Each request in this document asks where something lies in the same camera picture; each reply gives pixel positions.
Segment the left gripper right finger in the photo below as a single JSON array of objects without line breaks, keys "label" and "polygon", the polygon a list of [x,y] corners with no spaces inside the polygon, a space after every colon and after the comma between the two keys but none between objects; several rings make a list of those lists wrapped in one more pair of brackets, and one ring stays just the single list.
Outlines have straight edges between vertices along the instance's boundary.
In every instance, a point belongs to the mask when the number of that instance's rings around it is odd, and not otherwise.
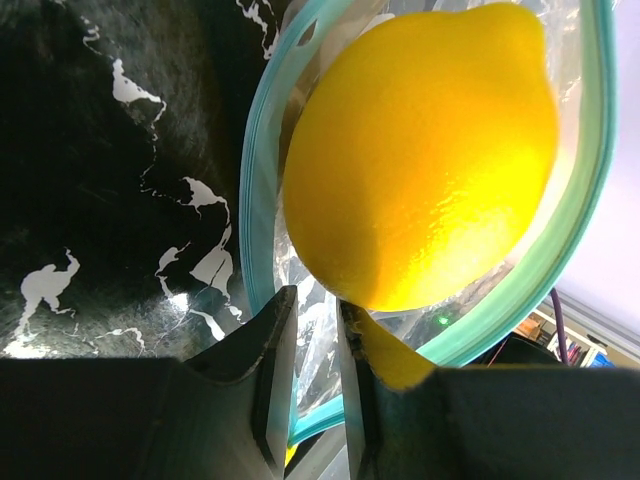
[{"label": "left gripper right finger", "polygon": [[436,365],[346,301],[337,307],[350,476],[430,479],[425,414],[415,389]]}]

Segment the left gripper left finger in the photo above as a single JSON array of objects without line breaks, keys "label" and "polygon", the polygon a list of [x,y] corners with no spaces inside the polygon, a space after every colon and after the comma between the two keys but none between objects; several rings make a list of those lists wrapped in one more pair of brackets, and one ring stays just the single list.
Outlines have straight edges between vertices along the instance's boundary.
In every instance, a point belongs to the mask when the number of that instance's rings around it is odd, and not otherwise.
[{"label": "left gripper left finger", "polygon": [[297,290],[281,288],[245,325],[176,369],[172,475],[281,475],[297,334]]}]

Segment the clear zip top bag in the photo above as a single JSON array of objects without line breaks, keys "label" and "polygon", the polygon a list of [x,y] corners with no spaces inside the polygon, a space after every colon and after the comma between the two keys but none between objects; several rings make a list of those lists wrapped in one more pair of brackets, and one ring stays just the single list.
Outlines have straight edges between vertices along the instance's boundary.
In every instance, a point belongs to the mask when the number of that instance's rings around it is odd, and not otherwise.
[{"label": "clear zip top bag", "polygon": [[[282,215],[281,177],[292,130],[336,56],[388,19],[457,12],[465,1],[294,1],[249,111],[240,174],[239,243],[253,311],[283,286],[298,289],[298,366],[289,441],[344,420],[337,300],[301,265]],[[616,133],[612,1],[531,1],[544,25],[560,111],[558,159],[537,218],[498,266],[437,304],[376,319],[429,360],[460,367],[484,353],[549,294],[587,228],[610,169]]]}]

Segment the yellow lemon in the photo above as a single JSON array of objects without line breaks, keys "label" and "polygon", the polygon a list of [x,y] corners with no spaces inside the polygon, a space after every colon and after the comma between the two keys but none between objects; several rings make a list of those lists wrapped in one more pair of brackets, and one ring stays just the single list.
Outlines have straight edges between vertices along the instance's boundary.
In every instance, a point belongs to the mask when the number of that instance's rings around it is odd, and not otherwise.
[{"label": "yellow lemon", "polygon": [[544,28],[497,2],[386,20],[331,64],[283,175],[296,253],[329,292],[383,312],[435,304],[509,255],[559,144]]}]

